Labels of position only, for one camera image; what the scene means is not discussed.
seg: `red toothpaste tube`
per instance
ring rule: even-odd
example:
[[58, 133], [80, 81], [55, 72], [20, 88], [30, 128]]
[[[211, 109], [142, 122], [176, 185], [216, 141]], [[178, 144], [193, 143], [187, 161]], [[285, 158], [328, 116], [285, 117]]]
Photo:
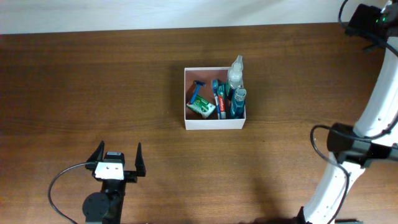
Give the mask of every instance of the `red toothpaste tube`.
[[220, 83], [217, 89], [218, 105], [220, 106], [220, 119], [226, 119], [225, 82]]

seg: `blue razor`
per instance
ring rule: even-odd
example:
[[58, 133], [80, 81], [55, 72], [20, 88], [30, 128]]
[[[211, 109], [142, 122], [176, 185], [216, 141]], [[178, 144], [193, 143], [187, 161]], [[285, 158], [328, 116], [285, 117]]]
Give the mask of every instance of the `blue razor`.
[[195, 98], [197, 97], [197, 94], [199, 92], [199, 89], [201, 86], [206, 86], [206, 83], [195, 80], [193, 81], [193, 84], [196, 84], [197, 88], [195, 89], [195, 92], [193, 93], [193, 96], [191, 98], [191, 101], [189, 102], [190, 104], [192, 104], [193, 102], [195, 102]]

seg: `cable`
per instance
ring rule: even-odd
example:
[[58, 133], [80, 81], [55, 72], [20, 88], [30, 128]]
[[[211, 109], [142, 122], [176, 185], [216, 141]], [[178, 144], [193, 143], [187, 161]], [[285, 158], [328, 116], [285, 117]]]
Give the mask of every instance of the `cable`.
[[315, 140], [314, 140], [314, 137], [313, 137], [314, 131], [315, 131], [317, 128], [323, 128], [323, 129], [326, 129], [326, 130], [329, 130], [329, 131], [332, 130], [332, 128], [329, 127], [329, 126], [320, 125], [320, 124], [315, 125], [315, 126], [311, 129], [311, 133], [310, 133], [310, 140], [311, 140], [311, 144], [312, 144], [313, 149], [315, 150], [315, 152], [316, 152], [324, 161], [327, 161], [327, 162], [330, 163], [331, 165], [340, 168], [340, 169], [343, 171], [343, 173], [345, 174], [345, 176], [346, 176], [346, 186], [345, 186], [345, 189], [344, 189], [343, 197], [341, 198], [340, 204], [338, 205], [335, 214], [334, 214], [334, 215], [332, 216], [332, 218], [328, 221], [328, 224], [330, 224], [330, 223], [337, 217], [337, 214], [340, 212], [340, 210], [341, 210], [341, 208], [342, 208], [342, 206], [343, 206], [343, 204], [344, 204], [344, 201], [345, 201], [345, 199], [346, 199], [346, 197], [347, 197], [348, 189], [349, 189], [349, 173], [348, 173], [348, 171], [347, 171], [342, 165], [340, 165], [339, 163], [337, 163], [337, 162], [335, 162], [335, 161], [332, 161], [331, 159], [327, 158], [327, 156], [323, 155], [322, 152], [319, 151], [317, 145], [315, 144]]
[[74, 169], [74, 168], [76, 168], [76, 167], [80, 167], [80, 166], [84, 166], [84, 165], [88, 165], [88, 164], [95, 164], [95, 163], [96, 163], [96, 162], [84, 162], [84, 163], [76, 164], [76, 165], [74, 165], [74, 166], [71, 166], [71, 167], [69, 167], [69, 168], [66, 168], [66, 169], [63, 170], [61, 173], [59, 173], [58, 175], [56, 175], [56, 176], [54, 177], [54, 179], [52, 179], [52, 181], [51, 181], [51, 183], [50, 183], [49, 191], [48, 191], [48, 193], [47, 193], [47, 197], [49, 198], [49, 202], [50, 202], [51, 207], [54, 208], [54, 210], [55, 210], [60, 216], [62, 216], [63, 218], [66, 218], [66, 219], [67, 219], [68, 221], [70, 221], [72, 224], [77, 224], [77, 222], [75, 222], [73, 219], [67, 217], [64, 213], [62, 213], [60, 210], [58, 210], [58, 208], [57, 208], [57, 207], [54, 205], [54, 203], [52, 202], [52, 199], [51, 199], [51, 188], [52, 188], [52, 186], [54, 185], [55, 181], [56, 181], [62, 174], [66, 173], [66, 172], [68, 172], [68, 171], [70, 171], [71, 169]]
[[[346, 5], [346, 3], [348, 2], [348, 0], [344, 0], [343, 3], [341, 4], [340, 7], [340, 11], [338, 12], [338, 22], [340, 23], [340, 25], [346, 29], [346, 30], [350, 30], [350, 31], [354, 31], [354, 32], [359, 32], [363, 35], [368, 36], [370, 39], [372, 39], [373, 41], [376, 41], [377, 45], [379, 45], [380, 47], [385, 47], [387, 49], [389, 49], [395, 56], [398, 57], [398, 50], [396, 50], [395, 48], [393, 48], [393, 46], [391, 46], [390, 44], [387, 43], [386, 40], [384, 40], [383, 38], [374, 35], [372, 33], [366, 32], [364, 30], [360, 30], [360, 29], [356, 29], [354, 27], [350, 27], [347, 26], [343, 21], [341, 21], [341, 15], [343, 13], [343, 9]], [[390, 134], [392, 129], [396, 126], [396, 124], [398, 123], [398, 114], [395, 116], [395, 118], [392, 120], [392, 123], [389, 124], [387, 126], [386, 129], [382, 130], [379, 134], [374, 135], [374, 136], [365, 136], [362, 139], [368, 139], [368, 140], [375, 140], [375, 139], [379, 139], [387, 134]]]

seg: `plastic bottle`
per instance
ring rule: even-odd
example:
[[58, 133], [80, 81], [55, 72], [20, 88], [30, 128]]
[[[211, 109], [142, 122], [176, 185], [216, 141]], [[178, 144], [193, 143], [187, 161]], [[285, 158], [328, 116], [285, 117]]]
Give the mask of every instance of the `plastic bottle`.
[[235, 90], [231, 101], [231, 109], [229, 110], [230, 119], [240, 119], [243, 117], [245, 97], [246, 90], [244, 88], [238, 88]]
[[238, 88], [243, 87], [243, 61], [242, 55], [238, 55], [231, 68], [228, 69], [226, 81], [226, 95], [229, 100], [232, 99], [234, 92]]

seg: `green package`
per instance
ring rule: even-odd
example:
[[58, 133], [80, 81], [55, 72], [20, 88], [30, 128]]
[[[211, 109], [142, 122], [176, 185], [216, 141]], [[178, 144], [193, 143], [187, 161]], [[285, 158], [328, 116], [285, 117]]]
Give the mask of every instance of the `green package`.
[[190, 108], [192, 111], [200, 114], [203, 118], [208, 118], [211, 113], [216, 109], [215, 105], [207, 102], [205, 99], [197, 95], [195, 101], [190, 104], [187, 103], [187, 108]]

